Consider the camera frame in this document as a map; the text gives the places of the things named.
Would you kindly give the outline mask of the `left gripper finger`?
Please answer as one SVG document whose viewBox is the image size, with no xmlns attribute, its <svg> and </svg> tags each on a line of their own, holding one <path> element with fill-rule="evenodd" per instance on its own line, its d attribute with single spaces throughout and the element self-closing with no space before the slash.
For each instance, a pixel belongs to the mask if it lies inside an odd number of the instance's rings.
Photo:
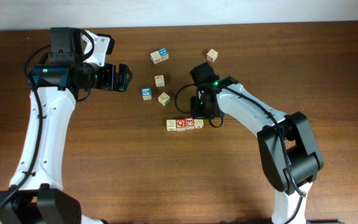
<svg viewBox="0 0 358 224">
<path fill-rule="evenodd" d="M 116 91 L 125 92 L 129 86 L 130 82 L 131 82 L 131 79 L 123 79 L 123 78 L 118 79 L 117 84 L 116 84 Z"/>
<path fill-rule="evenodd" d="M 126 64 L 119 64 L 119 75 L 121 78 L 133 78 L 133 73 Z"/>
</svg>

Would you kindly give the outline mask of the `wooden block yellow side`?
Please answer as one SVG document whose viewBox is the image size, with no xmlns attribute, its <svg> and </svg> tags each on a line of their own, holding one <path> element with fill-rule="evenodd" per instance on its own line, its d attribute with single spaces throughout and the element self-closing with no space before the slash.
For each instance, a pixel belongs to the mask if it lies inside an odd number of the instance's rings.
<svg viewBox="0 0 358 224">
<path fill-rule="evenodd" d="M 177 130 L 177 121 L 175 119 L 168 119 L 166 121 L 167 131 L 176 131 Z"/>
</svg>

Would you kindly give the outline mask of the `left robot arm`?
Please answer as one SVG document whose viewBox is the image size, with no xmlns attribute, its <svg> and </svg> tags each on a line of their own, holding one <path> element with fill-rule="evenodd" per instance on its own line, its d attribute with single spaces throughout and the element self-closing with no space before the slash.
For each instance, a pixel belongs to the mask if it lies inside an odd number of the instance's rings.
<svg viewBox="0 0 358 224">
<path fill-rule="evenodd" d="M 9 188 L 0 191 L 2 223 L 93 223 L 79 201 L 63 190 L 62 164 L 71 115 L 81 92 L 127 90 L 133 74 L 106 62 L 115 41 L 108 34 L 56 27 L 50 43 L 24 66 L 29 82 L 30 118 L 24 148 Z"/>
</svg>

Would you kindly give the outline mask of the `wooden block red A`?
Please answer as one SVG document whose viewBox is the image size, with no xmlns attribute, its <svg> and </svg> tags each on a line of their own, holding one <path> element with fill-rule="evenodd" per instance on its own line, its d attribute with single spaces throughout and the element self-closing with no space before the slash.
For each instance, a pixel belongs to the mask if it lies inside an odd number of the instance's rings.
<svg viewBox="0 0 358 224">
<path fill-rule="evenodd" d="M 204 121 L 202 119 L 194 119 L 194 127 L 195 129 L 203 129 Z"/>
</svg>

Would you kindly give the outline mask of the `red Q wooden block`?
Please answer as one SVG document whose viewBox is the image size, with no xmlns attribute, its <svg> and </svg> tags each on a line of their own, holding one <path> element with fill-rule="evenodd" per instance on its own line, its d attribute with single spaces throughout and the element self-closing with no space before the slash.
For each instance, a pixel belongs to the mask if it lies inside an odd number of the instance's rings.
<svg viewBox="0 0 358 224">
<path fill-rule="evenodd" d="M 177 131 L 185 131 L 186 130 L 186 124 L 184 119 L 177 119 L 176 120 L 176 130 Z"/>
</svg>

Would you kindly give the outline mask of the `red E wooden block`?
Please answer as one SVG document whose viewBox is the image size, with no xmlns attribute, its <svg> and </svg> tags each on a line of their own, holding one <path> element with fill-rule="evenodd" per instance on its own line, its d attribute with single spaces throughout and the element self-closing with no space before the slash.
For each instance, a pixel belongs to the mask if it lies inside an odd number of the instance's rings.
<svg viewBox="0 0 358 224">
<path fill-rule="evenodd" d="M 195 121 L 193 118 L 185 118 L 185 129 L 190 130 L 195 128 Z"/>
</svg>

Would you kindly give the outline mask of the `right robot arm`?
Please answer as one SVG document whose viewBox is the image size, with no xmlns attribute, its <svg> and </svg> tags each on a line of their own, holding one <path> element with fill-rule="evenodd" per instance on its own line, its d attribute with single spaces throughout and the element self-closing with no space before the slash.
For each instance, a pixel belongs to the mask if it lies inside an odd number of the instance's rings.
<svg viewBox="0 0 358 224">
<path fill-rule="evenodd" d="M 233 77 L 220 78 L 205 62 L 190 71 L 196 87 L 191 115 L 223 119 L 228 114 L 257 138 L 262 170 L 275 189 L 271 223 L 306 223 L 308 192 L 323 168 L 323 156 L 308 118 L 286 114 L 252 96 Z"/>
</svg>

